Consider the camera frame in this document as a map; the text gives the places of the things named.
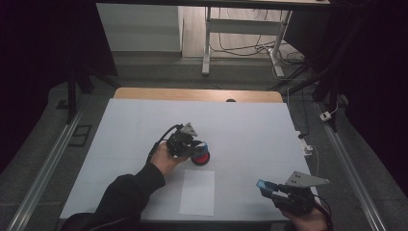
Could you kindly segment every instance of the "red wheel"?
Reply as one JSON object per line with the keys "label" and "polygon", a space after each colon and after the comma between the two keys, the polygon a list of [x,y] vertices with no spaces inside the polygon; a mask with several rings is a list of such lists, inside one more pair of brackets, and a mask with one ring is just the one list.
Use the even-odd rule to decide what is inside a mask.
{"label": "red wheel", "polygon": [[196,166],[205,166],[210,161],[210,152],[196,158],[191,157],[191,161]]}

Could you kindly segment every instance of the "white connector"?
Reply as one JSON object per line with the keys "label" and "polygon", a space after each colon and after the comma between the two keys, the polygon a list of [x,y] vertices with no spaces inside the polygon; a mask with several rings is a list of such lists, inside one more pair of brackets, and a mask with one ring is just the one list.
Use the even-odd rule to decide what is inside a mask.
{"label": "white connector", "polygon": [[311,145],[308,145],[306,141],[303,138],[299,138],[300,140],[300,150],[302,150],[304,156],[311,156],[313,147]]}
{"label": "white connector", "polygon": [[329,114],[329,112],[325,112],[323,114],[320,114],[320,118],[323,121],[327,121],[327,120],[329,120],[331,118],[331,115]]}

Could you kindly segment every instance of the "wall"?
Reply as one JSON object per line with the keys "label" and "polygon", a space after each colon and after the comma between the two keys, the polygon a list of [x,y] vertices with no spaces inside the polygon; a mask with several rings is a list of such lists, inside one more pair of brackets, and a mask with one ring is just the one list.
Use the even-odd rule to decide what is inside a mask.
{"label": "wall", "polygon": [[112,51],[181,51],[181,7],[97,4]]}

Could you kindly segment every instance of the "metal frame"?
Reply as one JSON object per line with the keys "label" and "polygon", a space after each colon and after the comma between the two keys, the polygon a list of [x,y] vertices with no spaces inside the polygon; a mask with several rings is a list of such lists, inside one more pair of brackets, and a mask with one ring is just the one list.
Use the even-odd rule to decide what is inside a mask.
{"label": "metal frame", "polygon": [[273,49],[269,49],[268,53],[272,60],[273,68],[277,77],[284,77],[282,67],[279,64],[277,53],[279,46],[288,26],[292,12],[287,12],[283,21],[254,21],[254,20],[237,20],[237,19],[211,19],[211,7],[208,7],[206,13],[206,33],[203,55],[202,74],[210,74],[210,34],[243,34],[243,35],[266,35],[276,36],[276,41]]}
{"label": "metal frame", "polygon": [[[318,114],[322,114],[323,110],[319,107],[318,103],[315,103],[316,110]],[[331,141],[336,154],[339,158],[339,161],[344,169],[345,175],[351,185],[351,188],[354,190],[354,193],[357,199],[360,201],[363,211],[366,214],[367,221],[369,222],[371,229],[375,231],[386,231],[387,228],[378,213],[377,208],[375,207],[372,198],[367,192],[363,181],[360,178],[360,175],[357,172],[354,164],[352,163],[350,157],[348,156],[347,151],[343,145],[342,139],[339,135],[331,129],[328,123],[324,123],[324,129],[326,131],[327,137]]]}
{"label": "metal frame", "polygon": [[39,173],[34,180],[33,184],[25,195],[23,201],[18,207],[12,222],[9,224],[7,231],[20,231],[24,230],[31,215],[33,214],[36,206],[41,199],[42,193],[44,192],[46,186],[48,185],[51,176],[60,161],[66,146],[68,145],[69,139],[71,138],[76,125],[78,124],[84,109],[87,106],[89,96],[86,96],[84,100],[80,101],[80,108],[77,114],[74,116],[70,124],[66,124],[63,131],[61,132],[59,138],[52,147],[47,159],[42,165]]}

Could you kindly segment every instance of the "metal rail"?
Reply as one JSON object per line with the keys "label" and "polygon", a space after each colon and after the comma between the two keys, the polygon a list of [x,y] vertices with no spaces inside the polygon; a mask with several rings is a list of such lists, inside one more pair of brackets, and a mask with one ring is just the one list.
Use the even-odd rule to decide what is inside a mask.
{"label": "metal rail", "polygon": [[7,231],[22,231],[25,229],[28,221],[30,220],[31,215],[33,214],[36,206],[44,193],[45,187],[47,186],[51,176],[63,156],[64,150],[71,138],[76,125],[78,124],[84,109],[88,103],[89,96],[84,97],[80,100],[80,107],[72,119],[70,124],[66,124],[63,131],[61,132],[59,138],[52,147],[50,153],[48,154],[47,159],[42,165],[39,173],[34,180],[33,184],[25,195],[23,201],[20,204],[17,212],[15,213],[12,222],[9,224]]}
{"label": "metal rail", "polygon": [[[318,103],[315,103],[315,107],[319,114],[323,113],[323,110],[319,107]],[[363,181],[361,180],[354,164],[348,156],[341,138],[337,133],[333,132],[329,124],[324,123],[324,129],[326,130],[327,136],[336,151],[340,163],[342,164],[351,188],[354,190],[357,199],[360,200],[371,229],[374,231],[386,231],[387,228],[385,227],[385,224],[382,221],[375,204],[372,202],[369,192],[367,192],[366,188],[364,187]]]}

